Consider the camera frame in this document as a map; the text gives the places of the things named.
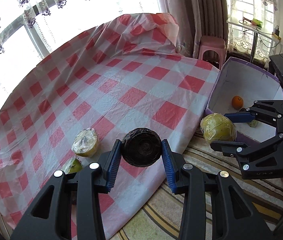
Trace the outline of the yellow-green round fruit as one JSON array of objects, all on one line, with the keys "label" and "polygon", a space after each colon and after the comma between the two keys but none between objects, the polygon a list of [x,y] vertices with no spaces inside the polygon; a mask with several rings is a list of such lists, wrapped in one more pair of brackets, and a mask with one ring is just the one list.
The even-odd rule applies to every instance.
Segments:
[{"label": "yellow-green round fruit", "polygon": [[205,116],[200,122],[201,132],[206,143],[213,141],[235,141],[235,125],[224,115],[212,113]]}]

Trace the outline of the orange tangerine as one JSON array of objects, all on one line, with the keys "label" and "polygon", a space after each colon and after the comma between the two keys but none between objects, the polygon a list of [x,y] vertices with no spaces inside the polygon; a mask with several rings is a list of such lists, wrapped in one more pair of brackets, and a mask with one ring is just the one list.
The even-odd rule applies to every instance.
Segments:
[{"label": "orange tangerine", "polygon": [[240,96],[234,96],[231,100],[231,105],[235,110],[240,110],[243,107],[243,99]]}]

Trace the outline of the dark purple fruit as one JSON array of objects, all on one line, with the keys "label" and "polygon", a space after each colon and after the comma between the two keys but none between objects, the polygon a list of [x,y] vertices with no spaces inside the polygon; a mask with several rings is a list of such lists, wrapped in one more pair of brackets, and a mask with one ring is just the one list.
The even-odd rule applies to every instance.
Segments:
[{"label": "dark purple fruit", "polygon": [[155,131],[136,128],[124,136],[120,152],[128,164],[148,167],[161,157],[161,140]]}]

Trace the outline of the green round fruit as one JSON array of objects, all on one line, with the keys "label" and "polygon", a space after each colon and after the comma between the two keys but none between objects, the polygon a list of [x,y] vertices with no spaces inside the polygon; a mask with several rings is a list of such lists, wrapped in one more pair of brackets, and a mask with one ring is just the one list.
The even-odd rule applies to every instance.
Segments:
[{"label": "green round fruit", "polygon": [[247,123],[250,127],[256,127],[258,122],[256,120],[252,120],[251,122]]}]

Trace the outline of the wrapped green fruit half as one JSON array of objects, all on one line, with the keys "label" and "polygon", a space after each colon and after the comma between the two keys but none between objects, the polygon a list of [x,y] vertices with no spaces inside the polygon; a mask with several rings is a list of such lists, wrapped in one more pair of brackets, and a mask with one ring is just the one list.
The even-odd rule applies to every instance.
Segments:
[{"label": "wrapped green fruit half", "polygon": [[65,174],[77,173],[82,169],[82,163],[76,157],[68,159],[61,168]]}]

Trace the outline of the wrapped yellow fruit half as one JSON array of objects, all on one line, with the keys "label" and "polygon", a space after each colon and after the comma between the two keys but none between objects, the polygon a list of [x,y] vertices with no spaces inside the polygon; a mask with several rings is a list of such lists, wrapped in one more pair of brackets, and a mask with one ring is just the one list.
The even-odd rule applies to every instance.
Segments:
[{"label": "wrapped yellow fruit half", "polygon": [[72,151],[80,157],[92,157],[98,149],[99,138],[94,128],[80,131],[72,144]]}]

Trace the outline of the purple cardboard box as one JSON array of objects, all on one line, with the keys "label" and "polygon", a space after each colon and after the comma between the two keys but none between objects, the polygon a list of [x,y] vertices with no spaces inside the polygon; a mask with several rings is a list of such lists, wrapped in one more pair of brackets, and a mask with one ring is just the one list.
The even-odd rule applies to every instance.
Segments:
[{"label": "purple cardboard box", "polygon": [[[219,72],[205,114],[236,112],[231,105],[234,96],[240,96],[243,107],[248,108],[256,100],[283,100],[283,90],[278,79],[266,70],[230,57]],[[275,135],[274,127],[260,122],[256,127],[246,123],[237,123],[235,127],[236,141],[247,145],[256,145]]]}]

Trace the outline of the pink plastic stool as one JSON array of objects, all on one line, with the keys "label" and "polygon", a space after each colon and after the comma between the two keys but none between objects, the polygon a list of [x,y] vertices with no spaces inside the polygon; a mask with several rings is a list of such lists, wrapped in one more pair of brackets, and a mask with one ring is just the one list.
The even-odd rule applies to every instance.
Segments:
[{"label": "pink plastic stool", "polygon": [[202,36],[199,42],[198,59],[203,60],[206,51],[213,51],[218,55],[219,68],[221,69],[225,63],[227,48],[223,38],[214,36]]}]

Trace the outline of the small glass side table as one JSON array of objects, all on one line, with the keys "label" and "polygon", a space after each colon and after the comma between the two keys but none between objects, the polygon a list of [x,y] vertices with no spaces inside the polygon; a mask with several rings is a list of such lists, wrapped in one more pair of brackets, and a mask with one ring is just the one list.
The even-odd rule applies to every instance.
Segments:
[{"label": "small glass side table", "polygon": [[283,41],[265,28],[251,24],[246,18],[227,20],[228,50],[249,57],[249,61],[266,63],[269,57],[283,52]]}]

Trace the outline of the red white checkered tablecloth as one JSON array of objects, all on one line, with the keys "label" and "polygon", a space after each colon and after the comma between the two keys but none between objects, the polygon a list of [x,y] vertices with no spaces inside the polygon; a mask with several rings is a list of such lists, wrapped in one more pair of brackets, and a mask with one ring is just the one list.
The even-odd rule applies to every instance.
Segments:
[{"label": "red white checkered tablecloth", "polygon": [[11,227],[85,128],[99,153],[138,127],[185,150],[218,70],[178,54],[177,31],[169,14],[122,15],[63,44],[13,90],[0,110],[0,213]]}]

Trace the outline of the pink patterned curtain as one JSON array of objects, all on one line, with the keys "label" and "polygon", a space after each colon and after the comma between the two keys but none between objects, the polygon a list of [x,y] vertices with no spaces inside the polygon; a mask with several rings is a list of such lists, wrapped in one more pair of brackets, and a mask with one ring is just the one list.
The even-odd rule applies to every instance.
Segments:
[{"label": "pink patterned curtain", "polygon": [[228,41],[226,0],[159,0],[159,5],[179,25],[176,45],[179,53],[197,59],[202,36]]}]

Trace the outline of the sheer floral lace curtain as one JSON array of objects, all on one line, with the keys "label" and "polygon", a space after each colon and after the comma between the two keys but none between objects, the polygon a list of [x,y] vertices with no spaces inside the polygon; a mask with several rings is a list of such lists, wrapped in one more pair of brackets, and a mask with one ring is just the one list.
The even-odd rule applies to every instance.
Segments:
[{"label": "sheer floral lace curtain", "polygon": [[0,0],[0,64],[9,47],[32,42],[40,57],[119,15],[160,12],[158,0]]}]

